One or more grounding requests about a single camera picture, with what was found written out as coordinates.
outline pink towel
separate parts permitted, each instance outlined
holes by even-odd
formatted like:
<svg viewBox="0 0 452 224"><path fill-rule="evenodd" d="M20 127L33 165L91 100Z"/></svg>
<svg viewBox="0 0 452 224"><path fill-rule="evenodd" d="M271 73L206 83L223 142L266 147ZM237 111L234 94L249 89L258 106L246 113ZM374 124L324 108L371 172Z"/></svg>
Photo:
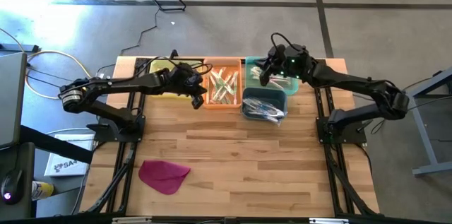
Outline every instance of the pink towel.
<svg viewBox="0 0 452 224"><path fill-rule="evenodd" d="M174 194L182 185L190 167L161 160L145 160L138 171L141 181L166 195Z"/></svg>

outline wooden tabletop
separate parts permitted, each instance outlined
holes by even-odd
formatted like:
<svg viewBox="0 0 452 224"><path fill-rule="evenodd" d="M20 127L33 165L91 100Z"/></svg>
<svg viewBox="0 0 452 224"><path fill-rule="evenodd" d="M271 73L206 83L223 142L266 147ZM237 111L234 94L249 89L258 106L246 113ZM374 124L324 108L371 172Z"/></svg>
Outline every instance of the wooden tabletop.
<svg viewBox="0 0 452 224"><path fill-rule="evenodd" d="M118 57L114 77L132 76L135 60ZM326 62L347 73L344 59ZM332 91L336 108L355 106L351 92ZM109 95L107 103L125 107L128 96ZM194 110L190 100L148 96L145 134L138 145L127 215L333 216L325 155L316 135L314 90L309 85L300 81L298 92L288 98L288 112L277 127L247 120L239 109ZM378 212L366 156L354 145L343 148L351 184ZM106 143L95 152L82 211L95 203L112 180L117 149L118 143ZM144 160L166 160L191 171L177 193L164 195L138 178ZM345 209L343 190L338 191ZM122 184L118 192L116 205Z"/></svg>

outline concrete floor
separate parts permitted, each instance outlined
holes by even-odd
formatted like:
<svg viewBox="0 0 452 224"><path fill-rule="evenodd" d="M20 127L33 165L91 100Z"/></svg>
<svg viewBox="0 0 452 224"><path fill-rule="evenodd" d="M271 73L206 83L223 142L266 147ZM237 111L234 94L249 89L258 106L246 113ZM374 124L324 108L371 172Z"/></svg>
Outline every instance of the concrete floor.
<svg viewBox="0 0 452 224"><path fill-rule="evenodd" d="M140 32L153 26L154 6L54 5L52 0L1 0L0 27L22 43L75 55L91 74L112 64L121 50L136 44ZM309 3L316 0L187 0ZM452 4L452 0L323 0L347 4ZM452 65L452 10L339 9L325 11L334 57L345 58L350 73L387 78L405 87ZM159 13L158 28L143 34L141 46L124 55L263 56L270 34L278 31L306 45L315 57L326 57L317 8L271 6L191 6L186 13ZM10 42L0 35L0 42ZM66 58L46 54L33 61L41 71L66 78L83 72ZM45 78L59 85L64 81ZM57 89L32 82L42 93ZM358 105L364 101L356 99ZM56 100L25 91L22 123L46 132L94 122L89 114L69 114ZM367 133L374 184L381 212L387 216L452 222L452 172L414 178L411 169L427 164L414 120L388 122ZM452 143L435 143L439 155L451 155ZM37 163L47 162L38 151ZM76 191L40 201L38 216L69 214Z"/></svg>

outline teal bin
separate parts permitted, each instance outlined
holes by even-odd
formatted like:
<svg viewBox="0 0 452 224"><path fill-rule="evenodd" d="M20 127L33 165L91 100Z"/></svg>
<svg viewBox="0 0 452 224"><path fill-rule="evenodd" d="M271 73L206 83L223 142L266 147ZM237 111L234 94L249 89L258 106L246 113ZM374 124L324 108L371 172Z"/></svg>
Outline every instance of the teal bin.
<svg viewBox="0 0 452 224"><path fill-rule="evenodd" d="M261 69L254 64L254 61L262 58L263 57L247 57L245 59L245 88L282 90L287 95L293 95L298 91L298 79L289 77L284 78L279 75L272 75L267 86L261 86L259 81Z"/></svg>

